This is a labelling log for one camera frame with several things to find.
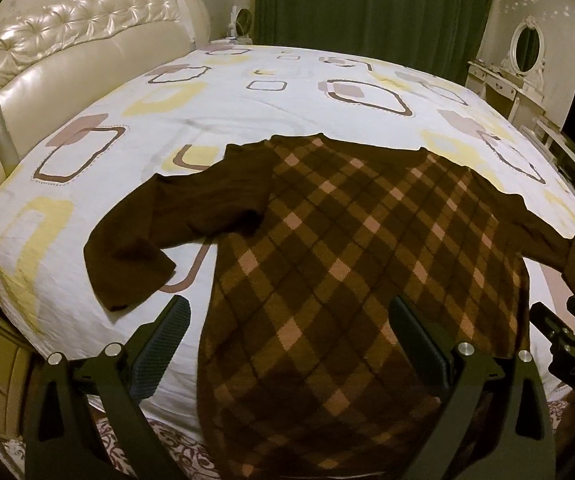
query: metal bolt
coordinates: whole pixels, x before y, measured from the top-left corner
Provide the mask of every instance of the metal bolt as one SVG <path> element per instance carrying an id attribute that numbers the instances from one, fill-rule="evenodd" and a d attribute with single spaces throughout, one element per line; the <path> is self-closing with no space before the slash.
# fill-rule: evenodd
<path id="1" fill-rule="evenodd" d="M 121 350 L 123 349 L 123 346 L 120 345 L 119 343 L 110 343 L 109 345 L 107 345 L 105 347 L 105 354 L 109 357 L 116 357 L 117 355 L 119 355 L 121 353 Z"/>
<path id="2" fill-rule="evenodd" d="M 519 359 L 521 359 L 524 363 L 529 363 L 532 361 L 532 354 L 527 350 L 521 350 L 519 352 Z"/>
<path id="3" fill-rule="evenodd" d="M 474 346 L 472 346 L 470 343 L 464 342 L 459 344 L 458 351 L 460 354 L 468 357 L 474 353 Z"/>
<path id="4" fill-rule="evenodd" d="M 48 357 L 48 364 L 52 366 L 58 365 L 62 358 L 63 356 L 59 354 L 59 352 L 54 352 L 53 354 L 50 354 L 50 357 Z"/>

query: bed sheet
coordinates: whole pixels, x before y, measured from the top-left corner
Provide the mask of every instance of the bed sheet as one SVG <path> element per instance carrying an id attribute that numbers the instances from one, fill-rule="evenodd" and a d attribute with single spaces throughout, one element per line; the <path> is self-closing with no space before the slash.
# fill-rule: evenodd
<path id="1" fill-rule="evenodd" d="M 473 92 L 403 66 L 357 56 L 269 46 L 197 50 L 126 83 L 42 141 L 0 187 L 0 305 L 44 356 L 98 354 L 125 342 L 182 294 L 192 322 L 151 399 L 158 419 L 202 440 L 196 361 L 212 290 L 216 246 L 165 250 L 173 279 L 147 301 L 108 312 L 96 299 L 83 247 L 91 230 L 154 173 L 190 174 L 275 134 L 389 148 L 421 146 L 470 166 L 563 236 L 575 234 L 575 198 L 538 150 Z M 560 274 L 527 262 L 531 302 L 565 316 Z M 531 330 L 546 393 L 549 343 Z M 93 402 L 100 407 L 98 400 Z"/>

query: oval mirror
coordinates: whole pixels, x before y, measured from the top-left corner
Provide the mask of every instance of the oval mirror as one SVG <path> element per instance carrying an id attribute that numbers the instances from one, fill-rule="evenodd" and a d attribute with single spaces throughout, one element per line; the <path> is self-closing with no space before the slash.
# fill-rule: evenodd
<path id="1" fill-rule="evenodd" d="M 236 15 L 236 33 L 238 36 L 247 36 L 252 28 L 252 13 L 250 9 L 241 9 Z"/>
<path id="2" fill-rule="evenodd" d="M 517 41 L 514 56 L 521 72 L 528 72 L 535 65 L 541 44 L 538 31 L 532 27 L 524 27 Z"/>

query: square pattern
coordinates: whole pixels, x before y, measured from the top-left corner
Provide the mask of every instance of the square pattern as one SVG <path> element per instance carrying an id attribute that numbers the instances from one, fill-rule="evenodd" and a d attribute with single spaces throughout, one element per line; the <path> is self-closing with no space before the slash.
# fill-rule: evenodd
<path id="1" fill-rule="evenodd" d="M 243 147 L 278 162 L 255 234 L 218 241 L 199 394 L 224 477 L 407 463 L 439 404 L 389 326 L 397 294 L 455 341 L 497 356 L 526 343 L 524 265 L 472 171 L 424 150 L 385 164 L 396 150 L 371 147 L 371 162 L 338 147 L 322 135 Z"/>

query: sweater sleeve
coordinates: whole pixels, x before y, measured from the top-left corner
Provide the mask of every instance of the sweater sleeve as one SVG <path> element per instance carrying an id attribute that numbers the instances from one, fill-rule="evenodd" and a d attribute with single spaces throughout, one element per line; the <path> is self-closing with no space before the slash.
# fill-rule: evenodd
<path id="1" fill-rule="evenodd" d="M 84 247 L 92 290 L 117 310 L 145 301 L 174 274 L 161 250 L 258 225 L 268 206 L 274 152 L 229 150 L 191 175 L 155 174 L 112 208 Z"/>
<path id="2" fill-rule="evenodd" d="M 508 234 L 526 258 L 558 270 L 575 294 L 575 235 L 564 238 L 556 229 L 525 207 L 523 197 L 497 190 L 489 180 L 472 171 L 488 197 L 494 214 L 506 223 Z"/>

